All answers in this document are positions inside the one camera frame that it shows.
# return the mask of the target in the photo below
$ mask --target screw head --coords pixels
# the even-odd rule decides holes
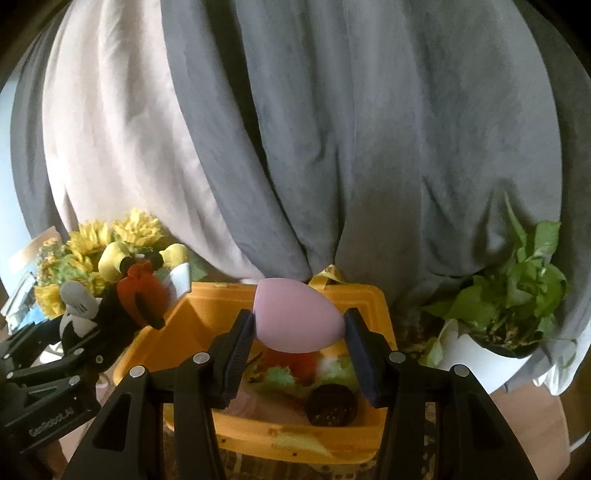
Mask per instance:
[[[146,369],[143,365],[136,365],[129,370],[129,375],[134,378],[141,377],[146,372]]]
[[[466,365],[456,365],[453,367],[453,372],[459,377],[467,377],[470,375],[470,369]]]
[[[404,353],[402,353],[402,352],[392,352],[391,354],[388,355],[388,359],[393,364],[401,364],[402,362],[404,362],[406,360],[406,355],[404,355]]]
[[[209,356],[209,353],[199,352],[193,355],[193,362],[195,362],[196,364],[206,364],[207,362],[209,362],[210,358],[211,357]]]

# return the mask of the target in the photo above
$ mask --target pothos plant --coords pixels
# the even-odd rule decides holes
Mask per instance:
[[[543,220],[526,232],[505,195],[514,232],[514,249],[502,265],[472,276],[469,286],[452,298],[423,309],[448,322],[456,319],[460,333],[484,348],[511,357],[523,357],[555,328],[554,311],[567,291],[564,274],[550,263],[558,246],[560,222]],[[443,357],[439,338],[431,338],[421,363],[435,366]]]

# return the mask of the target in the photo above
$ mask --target yellow container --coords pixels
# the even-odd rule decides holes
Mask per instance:
[[[388,308],[378,288],[345,284],[318,286],[317,289],[341,312],[358,308],[368,328],[381,333],[395,349]],[[216,335],[229,331],[240,309],[252,309],[255,290],[253,285],[193,283],[192,291],[167,316],[164,328],[146,328],[139,333],[116,367],[114,382],[118,384],[134,365],[141,364],[155,372],[177,367],[196,352],[207,350]],[[342,345],[336,347],[337,350],[342,348]],[[348,427],[266,423],[218,411],[213,412],[213,421],[217,440],[225,449],[272,460],[331,464],[370,460],[379,448],[385,416],[385,409],[376,410],[362,400],[357,418]],[[174,428],[170,419],[166,418],[166,422]],[[307,449],[305,441],[294,442],[298,436],[308,440],[313,436],[330,456]],[[278,447],[279,437],[290,438],[291,446]]]

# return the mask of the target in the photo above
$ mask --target pink makeup sponge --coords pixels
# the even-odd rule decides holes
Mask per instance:
[[[256,337],[280,352],[315,352],[345,336],[345,320],[338,309],[324,295],[296,280],[261,280],[254,313]]]

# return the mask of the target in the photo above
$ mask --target white flower pot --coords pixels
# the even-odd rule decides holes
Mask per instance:
[[[437,364],[441,370],[449,370],[457,364],[466,365],[482,384],[487,393],[503,386],[531,357],[509,358],[478,345],[470,335],[458,337],[457,320],[451,320],[441,333],[443,359]]]

